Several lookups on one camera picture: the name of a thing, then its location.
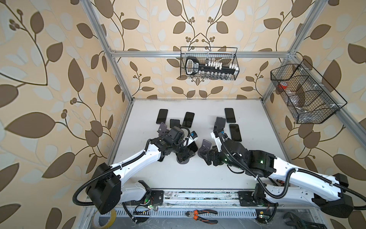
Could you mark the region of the silver phone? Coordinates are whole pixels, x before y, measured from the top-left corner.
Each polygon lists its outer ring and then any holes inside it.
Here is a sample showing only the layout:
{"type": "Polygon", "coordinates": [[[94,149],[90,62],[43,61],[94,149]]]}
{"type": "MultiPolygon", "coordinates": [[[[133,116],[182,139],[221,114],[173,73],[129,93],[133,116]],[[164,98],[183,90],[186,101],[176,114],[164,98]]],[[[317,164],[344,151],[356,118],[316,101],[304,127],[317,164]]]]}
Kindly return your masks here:
{"type": "Polygon", "coordinates": [[[238,124],[229,125],[231,139],[235,142],[242,142],[242,137],[240,133],[240,128],[238,124]]]}

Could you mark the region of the black phone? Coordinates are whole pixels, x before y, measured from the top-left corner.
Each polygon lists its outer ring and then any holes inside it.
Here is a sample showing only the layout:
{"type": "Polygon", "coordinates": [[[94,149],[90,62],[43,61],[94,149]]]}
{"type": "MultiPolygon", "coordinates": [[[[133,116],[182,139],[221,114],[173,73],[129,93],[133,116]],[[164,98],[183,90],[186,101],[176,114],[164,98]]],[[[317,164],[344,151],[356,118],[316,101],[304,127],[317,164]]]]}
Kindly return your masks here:
{"type": "Polygon", "coordinates": [[[195,142],[192,142],[189,146],[188,146],[189,150],[193,151],[194,153],[196,153],[198,151],[198,146],[195,142]]]}

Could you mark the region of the purple edged phone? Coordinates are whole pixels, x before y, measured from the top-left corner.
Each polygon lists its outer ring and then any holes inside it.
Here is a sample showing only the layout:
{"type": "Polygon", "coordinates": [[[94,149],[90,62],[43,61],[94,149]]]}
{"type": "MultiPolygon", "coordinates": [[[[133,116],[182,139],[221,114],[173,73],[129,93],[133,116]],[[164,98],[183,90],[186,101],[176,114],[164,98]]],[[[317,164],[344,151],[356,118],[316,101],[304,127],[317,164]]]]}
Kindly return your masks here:
{"type": "Polygon", "coordinates": [[[168,109],[160,109],[157,119],[156,119],[156,124],[161,124],[161,123],[166,123],[166,119],[167,119],[167,114],[168,114],[168,109]]]}

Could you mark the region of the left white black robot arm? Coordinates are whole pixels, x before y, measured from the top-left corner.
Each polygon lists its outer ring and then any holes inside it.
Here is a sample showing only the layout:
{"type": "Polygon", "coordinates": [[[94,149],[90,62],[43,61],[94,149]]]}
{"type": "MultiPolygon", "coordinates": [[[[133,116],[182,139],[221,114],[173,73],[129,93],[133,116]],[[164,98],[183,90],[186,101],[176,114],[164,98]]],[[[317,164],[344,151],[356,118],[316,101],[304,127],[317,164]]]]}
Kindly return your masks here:
{"type": "Polygon", "coordinates": [[[128,184],[127,181],[146,166],[163,161],[171,153],[176,154],[179,163],[187,163],[198,150],[195,143],[198,135],[195,131],[185,135],[186,129],[173,127],[165,130],[157,138],[148,139],[144,149],[128,159],[110,166],[102,163],[93,177],[76,190],[72,202],[77,206],[95,206],[104,215],[118,204],[149,200],[151,189],[145,182],[128,184]]]}

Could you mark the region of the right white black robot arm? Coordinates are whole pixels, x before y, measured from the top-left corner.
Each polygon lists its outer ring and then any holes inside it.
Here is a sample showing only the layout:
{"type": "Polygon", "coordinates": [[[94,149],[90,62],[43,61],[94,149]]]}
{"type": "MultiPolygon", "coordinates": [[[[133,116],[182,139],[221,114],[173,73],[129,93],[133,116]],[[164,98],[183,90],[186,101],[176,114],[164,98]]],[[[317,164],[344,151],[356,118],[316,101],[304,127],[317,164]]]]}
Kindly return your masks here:
{"type": "Polygon", "coordinates": [[[215,146],[201,147],[198,155],[209,166],[227,165],[253,177],[257,182],[252,194],[256,205],[265,202],[310,205],[337,218],[348,218],[352,212],[366,209],[354,205],[352,196],[361,200],[366,197],[350,189],[343,174],[326,176],[295,166],[268,152],[248,150],[224,131],[214,131],[211,136],[215,146]]]}

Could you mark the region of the green phone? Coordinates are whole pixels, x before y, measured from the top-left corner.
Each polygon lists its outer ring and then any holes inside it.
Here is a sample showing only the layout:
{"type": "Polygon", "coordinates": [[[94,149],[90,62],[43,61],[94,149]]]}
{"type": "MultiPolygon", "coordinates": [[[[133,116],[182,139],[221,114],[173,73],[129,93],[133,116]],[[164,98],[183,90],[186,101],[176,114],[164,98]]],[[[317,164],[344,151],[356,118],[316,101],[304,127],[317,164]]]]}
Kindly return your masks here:
{"type": "Polygon", "coordinates": [[[227,123],[236,123],[234,109],[233,108],[225,108],[225,115],[227,123]]]}
{"type": "Polygon", "coordinates": [[[191,128],[193,124],[194,115],[195,114],[192,112],[186,112],[182,126],[186,128],[191,128]]]}

